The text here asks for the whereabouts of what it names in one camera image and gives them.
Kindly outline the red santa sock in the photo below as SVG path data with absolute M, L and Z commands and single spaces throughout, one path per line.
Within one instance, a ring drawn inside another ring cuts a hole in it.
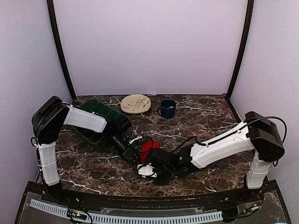
M 148 151 L 151 149 L 151 148 L 157 148 L 160 146 L 160 143 L 158 141 L 151 141 L 151 140 L 147 140 L 147 142 L 143 143 L 142 145 L 142 149 L 141 149 L 141 152 L 140 152 L 140 160 L 141 160 L 141 163 L 144 164 L 145 163 L 145 158 L 148 154 Z

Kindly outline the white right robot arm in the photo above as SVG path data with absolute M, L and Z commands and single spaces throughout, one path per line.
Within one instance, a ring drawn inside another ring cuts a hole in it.
M 245 176 L 246 186 L 238 193 L 238 198 L 247 203 L 256 196 L 256 189 L 262 187 L 273 163 L 285 153 L 286 137 L 280 136 L 273 119 L 250 111 L 244 121 L 221 135 L 186 147 L 180 145 L 177 154 L 159 147 L 150 149 L 145 161 L 155 169 L 158 178 L 169 179 L 173 175 L 187 176 L 221 159 L 254 150 L 254 159 Z

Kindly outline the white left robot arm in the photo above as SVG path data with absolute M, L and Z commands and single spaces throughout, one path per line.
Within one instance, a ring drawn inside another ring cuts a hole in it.
M 99 133 L 120 157 L 131 163 L 141 162 L 138 151 L 129 142 L 122 125 L 117 120 L 104 114 L 90 112 L 51 97 L 32 117 L 35 147 L 38 150 L 39 166 L 43 181 L 48 189 L 47 195 L 55 203 L 63 203 L 66 193 L 57 184 L 60 182 L 57 160 L 56 141 L 62 126 L 75 126 Z

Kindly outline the green divided plastic tray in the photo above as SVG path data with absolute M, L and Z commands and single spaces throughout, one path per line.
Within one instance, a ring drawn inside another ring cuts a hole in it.
M 122 113 L 116 111 L 110 106 L 107 106 L 96 99 L 90 99 L 79 108 L 87 110 L 89 112 L 95 112 L 99 115 L 104 115 L 109 119 L 113 119 L 117 123 L 119 117 L 126 117 Z M 81 138 L 86 144 L 88 144 L 94 151 L 101 151 L 109 147 L 107 141 L 101 136 L 101 133 L 96 133 L 91 130 L 72 126 L 72 130 Z

